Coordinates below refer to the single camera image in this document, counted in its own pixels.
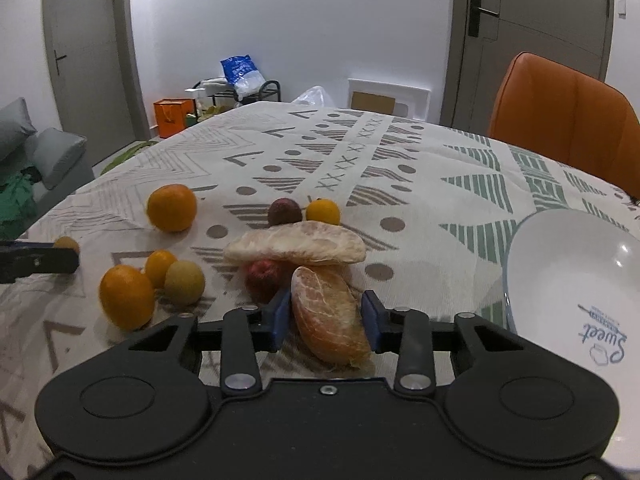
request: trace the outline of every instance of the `orange leather chair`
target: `orange leather chair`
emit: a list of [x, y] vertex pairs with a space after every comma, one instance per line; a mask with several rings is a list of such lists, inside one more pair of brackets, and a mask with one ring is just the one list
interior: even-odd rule
[[640, 198], [640, 124], [616, 89], [535, 54], [518, 54], [488, 136], [600, 177]]

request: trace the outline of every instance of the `black robotic gripper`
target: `black robotic gripper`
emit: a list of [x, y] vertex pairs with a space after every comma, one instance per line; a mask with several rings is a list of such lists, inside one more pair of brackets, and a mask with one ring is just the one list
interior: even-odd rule
[[[55, 460], [37, 480], [621, 478], [599, 457], [618, 401], [596, 375], [473, 314], [433, 322], [364, 293], [394, 384], [275, 379], [290, 293], [222, 321], [181, 314], [55, 377], [35, 405]], [[198, 378], [221, 351], [220, 387]], [[436, 387], [434, 351], [456, 380]]]

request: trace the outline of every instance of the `door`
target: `door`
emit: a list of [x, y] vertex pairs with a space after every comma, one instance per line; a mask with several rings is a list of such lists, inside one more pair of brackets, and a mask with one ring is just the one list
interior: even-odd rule
[[467, 0], [466, 12], [454, 128], [487, 133], [500, 83], [524, 51], [604, 79], [609, 0]]
[[64, 130], [87, 137], [93, 165], [135, 140], [122, 82], [113, 0], [50, 0]]

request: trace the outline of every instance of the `dining table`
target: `dining table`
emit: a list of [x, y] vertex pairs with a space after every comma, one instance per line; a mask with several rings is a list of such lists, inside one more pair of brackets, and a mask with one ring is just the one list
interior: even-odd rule
[[[196, 195], [190, 229], [166, 234], [146, 217], [149, 195], [184, 184]], [[206, 288], [186, 307], [200, 321], [252, 302], [244, 270], [226, 245], [268, 227], [274, 200], [305, 208], [328, 198], [366, 259], [343, 269], [355, 295], [373, 290], [387, 308], [432, 320], [473, 312], [508, 328], [502, 266], [519, 224], [550, 208], [587, 212], [640, 238], [638, 206], [621, 189], [568, 165], [478, 134], [361, 110], [258, 102], [203, 121], [96, 178], [64, 199], [20, 240], [78, 241], [73, 275], [33, 274], [0, 286], [0, 465], [25, 478], [52, 459], [34, 420], [38, 392], [55, 375], [124, 341], [98, 298], [117, 264], [143, 267], [166, 249], [197, 263]], [[152, 324], [185, 310], [156, 293]], [[360, 368], [318, 360], [295, 331], [276, 353], [258, 354], [271, 378], [392, 378], [397, 356]], [[218, 352], [204, 352], [200, 379], [218, 384]], [[436, 353], [438, 384], [450, 383]]]

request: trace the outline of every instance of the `gray sofa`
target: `gray sofa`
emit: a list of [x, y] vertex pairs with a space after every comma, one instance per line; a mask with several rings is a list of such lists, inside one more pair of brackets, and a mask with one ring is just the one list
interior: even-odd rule
[[85, 144], [85, 137], [55, 128], [37, 133], [23, 98], [0, 109], [0, 183], [28, 166], [34, 166], [42, 178], [32, 185], [36, 213], [25, 220], [25, 230], [94, 179]]

